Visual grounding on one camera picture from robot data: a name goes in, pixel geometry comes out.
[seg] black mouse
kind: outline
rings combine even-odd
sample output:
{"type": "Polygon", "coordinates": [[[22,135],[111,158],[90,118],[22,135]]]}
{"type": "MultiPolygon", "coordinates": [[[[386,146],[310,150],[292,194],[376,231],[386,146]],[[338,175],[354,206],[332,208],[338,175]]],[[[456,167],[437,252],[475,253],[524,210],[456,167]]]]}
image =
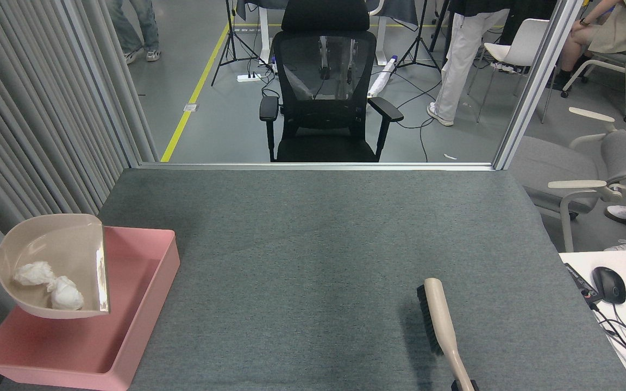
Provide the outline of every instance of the black mouse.
{"type": "Polygon", "coordinates": [[[593,283],[600,292],[603,301],[610,304],[622,304],[626,296],[624,281],[613,269],[597,267],[593,270],[593,283]]]}

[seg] chair headrest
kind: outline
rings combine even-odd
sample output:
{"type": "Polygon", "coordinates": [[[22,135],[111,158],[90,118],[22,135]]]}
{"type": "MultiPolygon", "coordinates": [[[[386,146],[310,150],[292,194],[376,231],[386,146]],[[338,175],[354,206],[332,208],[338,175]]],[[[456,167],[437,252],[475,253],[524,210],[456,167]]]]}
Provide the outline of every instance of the chair headrest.
{"type": "Polygon", "coordinates": [[[302,31],[366,31],[368,10],[364,0],[289,0],[281,29],[302,31]]]}

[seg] white tissue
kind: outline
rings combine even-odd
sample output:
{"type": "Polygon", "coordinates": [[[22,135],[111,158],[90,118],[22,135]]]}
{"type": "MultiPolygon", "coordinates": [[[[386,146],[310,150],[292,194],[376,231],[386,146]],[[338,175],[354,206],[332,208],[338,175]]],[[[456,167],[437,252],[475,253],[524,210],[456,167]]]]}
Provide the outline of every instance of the white tissue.
{"type": "Polygon", "coordinates": [[[84,306],[84,295],[66,275],[55,277],[52,267],[45,261],[37,261],[16,269],[13,279],[21,285],[47,284],[52,293],[52,309],[78,310],[84,306]]]}
{"type": "Polygon", "coordinates": [[[21,285],[48,284],[54,280],[54,273],[52,273],[52,268],[47,262],[37,261],[16,269],[13,279],[20,282],[21,285]]]}
{"type": "Polygon", "coordinates": [[[54,284],[55,288],[52,291],[53,309],[73,311],[84,306],[84,296],[77,289],[77,285],[66,275],[57,277],[54,284]]]}

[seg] white desk leg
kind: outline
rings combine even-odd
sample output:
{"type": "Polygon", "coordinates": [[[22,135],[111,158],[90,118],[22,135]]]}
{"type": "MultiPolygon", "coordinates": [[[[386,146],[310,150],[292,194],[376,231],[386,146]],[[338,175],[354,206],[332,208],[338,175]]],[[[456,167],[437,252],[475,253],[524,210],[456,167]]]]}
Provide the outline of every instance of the white desk leg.
{"type": "Polygon", "coordinates": [[[269,47],[269,21],[267,20],[267,8],[258,7],[260,12],[260,37],[262,37],[262,50],[260,58],[268,64],[270,62],[269,47]]]}
{"type": "Polygon", "coordinates": [[[378,65],[385,66],[388,60],[383,52],[383,41],[385,40],[385,24],[388,18],[385,16],[378,17],[378,34],[375,37],[375,60],[378,65]]]}

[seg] gray curtain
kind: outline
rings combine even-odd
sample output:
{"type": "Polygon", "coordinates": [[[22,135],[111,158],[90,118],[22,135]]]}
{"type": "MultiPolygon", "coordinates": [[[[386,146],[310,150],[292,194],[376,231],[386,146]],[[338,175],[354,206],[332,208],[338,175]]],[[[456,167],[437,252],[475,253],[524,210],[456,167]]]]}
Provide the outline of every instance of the gray curtain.
{"type": "MultiPolygon", "coordinates": [[[[47,213],[97,213],[156,161],[104,2],[0,0],[0,241],[47,213]]],[[[0,322],[13,307],[0,286],[0,322]]]]}

